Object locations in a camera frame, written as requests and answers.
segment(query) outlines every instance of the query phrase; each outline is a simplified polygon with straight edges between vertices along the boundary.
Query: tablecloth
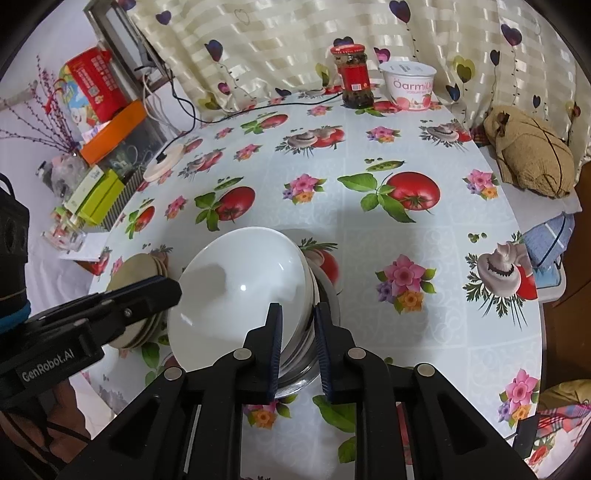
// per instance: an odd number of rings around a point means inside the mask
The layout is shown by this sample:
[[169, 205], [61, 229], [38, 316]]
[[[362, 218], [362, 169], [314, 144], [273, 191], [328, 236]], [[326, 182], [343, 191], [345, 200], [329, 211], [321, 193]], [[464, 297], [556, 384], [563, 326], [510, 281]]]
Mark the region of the tablecloth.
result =
[[[307, 96], [295, 100], [318, 100]], [[521, 286], [508, 297], [479, 273], [482, 254], [506, 242], [512, 252], [521, 234], [470, 134], [437, 101], [400, 112], [382, 97], [354, 111], [338, 98], [285, 105], [293, 97], [179, 140], [186, 154], [133, 196], [91, 291], [139, 252], [166, 260], [179, 278], [218, 236], [277, 229], [335, 284], [342, 326], [358, 346], [401, 366], [432, 363], [510, 436], [538, 400], [540, 314], [523, 266], [514, 265]], [[141, 348], [106, 347], [86, 373], [115, 412], [176, 363], [166, 328]], [[319, 379], [245, 407], [243, 420], [243, 477], [353, 477], [353, 410], [328, 405]]]

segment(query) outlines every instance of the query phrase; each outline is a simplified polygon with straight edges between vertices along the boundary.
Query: metal bowl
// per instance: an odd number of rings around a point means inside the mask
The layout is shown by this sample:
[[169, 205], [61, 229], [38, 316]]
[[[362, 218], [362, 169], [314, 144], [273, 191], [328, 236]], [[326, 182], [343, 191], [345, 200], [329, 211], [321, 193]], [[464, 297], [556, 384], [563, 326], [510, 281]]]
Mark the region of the metal bowl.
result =
[[[333, 324], [340, 326], [339, 299], [335, 287], [318, 265], [310, 260], [308, 260], [308, 265], [318, 282], [320, 301], [328, 303]], [[275, 397], [284, 398], [297, 393], [318, 377], [319, 373], [320, 368], [318, 366], [314, 336], [314, 314], [312, 313], [302, 335], [298, 351], [290, 359], [290, 362], [285, 363], [285, 367], [280, 373]]]

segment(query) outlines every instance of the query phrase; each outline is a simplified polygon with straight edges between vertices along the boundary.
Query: glass jar with lid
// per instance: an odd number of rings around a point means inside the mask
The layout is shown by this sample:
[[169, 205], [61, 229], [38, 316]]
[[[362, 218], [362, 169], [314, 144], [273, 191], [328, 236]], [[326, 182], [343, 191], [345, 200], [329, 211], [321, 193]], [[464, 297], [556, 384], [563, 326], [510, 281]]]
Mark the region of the glass jar with lid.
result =
[[335, 57], [337, 71], [343, 81], [343, 103], [354, 109], [368, 108], [374, 104], [367, 67], [368, 56], [360, 44], [339, 45], [330, 52]]

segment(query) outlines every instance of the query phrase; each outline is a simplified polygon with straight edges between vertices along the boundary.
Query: white wall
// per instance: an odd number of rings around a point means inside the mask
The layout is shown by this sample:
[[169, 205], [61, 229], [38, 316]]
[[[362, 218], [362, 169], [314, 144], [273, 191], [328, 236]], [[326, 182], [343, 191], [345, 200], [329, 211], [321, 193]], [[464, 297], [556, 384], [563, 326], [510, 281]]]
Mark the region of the white wall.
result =
[[[64, 0], [31, 34], [0, 82], [0, 97], [10, 98], [37, 79], [37, 55], [41, 68], [57, 72], [79, 53], [96, 45], [95, 33], [83, 13], [88, 0]], [[177, 94], [183, 96], [175, 82]], [[170, 85], [158, 91], [164, 110], [180, 130], [191, 128], [192, 119], [171, 95]], [[24, 106], [15, 110], [31, 120]], [[8, 110], [0, 112], [0, 128], [30, 135], [31, 130]], [[92, 276], [77, 264], [57, 258], [57, 251], [41, 239], [49, 226], [49, 214], [59, 203], [51, 191], [35, 177], [37, 167], [59, 152], [24, 140], [0, 140], [0, 171], [11, 180], [17, 200], [31, 213], [27, 290], [33, 312], [39, 312], [87, 294]]]

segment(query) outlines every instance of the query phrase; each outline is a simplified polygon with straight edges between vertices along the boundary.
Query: green box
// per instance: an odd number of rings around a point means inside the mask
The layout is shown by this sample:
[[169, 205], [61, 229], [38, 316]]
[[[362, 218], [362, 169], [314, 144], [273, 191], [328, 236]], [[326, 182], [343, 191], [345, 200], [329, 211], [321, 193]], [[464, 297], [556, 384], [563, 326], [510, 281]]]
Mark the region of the green box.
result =
[[123, 182], [108, 170], [90, 191], [77, 215], [91, 225], [99, 225], [123, 191]]

